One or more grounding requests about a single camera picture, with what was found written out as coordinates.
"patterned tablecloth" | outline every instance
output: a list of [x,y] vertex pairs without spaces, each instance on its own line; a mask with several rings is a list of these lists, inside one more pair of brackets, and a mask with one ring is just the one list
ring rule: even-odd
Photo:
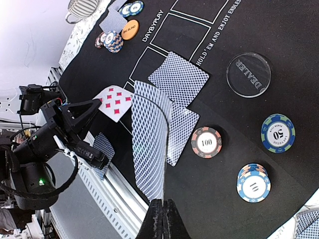
[[[70,64],[73,58],[78,54],[81,46],[95,25],[96,21],[105,12],[110,0],[101,0],[97,10],[88,18],[80,21],[74,26],[71,36],[63,50],[59,64],[63,70]],[[319,208],[319,189],[298,211],[303,212],[308,209]],[[296,215],[290,218],[285,224],[279,227],[268,239],[293,239],[295,234]]]

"black poker mat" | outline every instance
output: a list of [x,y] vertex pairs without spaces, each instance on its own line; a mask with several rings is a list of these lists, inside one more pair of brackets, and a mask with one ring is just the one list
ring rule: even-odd
[[[235,2],[236,9],[228,13]],[[143,12],[129,18],[140,22],[138,35],[125,41],[118,54],[94,47],[104,13],[62,75],[62,88],[71,102],[89,100],[110,85],[126,85],[133,91],[129,78],[147,82],[168,51],[193,64],[205,56],[199,67],[210,79],[189,109],[200,114],[196,128],[211,126],[221,132],[223,148],[216,157],[202,159],[193,153],[189,140],[176,167],[167,166],[165,197],[174,199],[194,239],[268,237],[319,185],[318,1],[144,3]],[[220,26],[225,15],[228,21]],[[268,90],[254,99],[236,95],[226,81],[229,61],[247,51],[265,56],[272,64]],[[265,149],[260,137],[262,122],[274,113],[288,116],[296,128],[293,147],[281,154]],[[123,123],[131,128],[130,113]],[[91,130],[102,131],[110,140],[116,151],[114,164],[136,188],[128,131],[102,114]],[[272,183],[269,196],[256,204],[242,200],[236,190],[238,171],[250,162],[262,164]]]

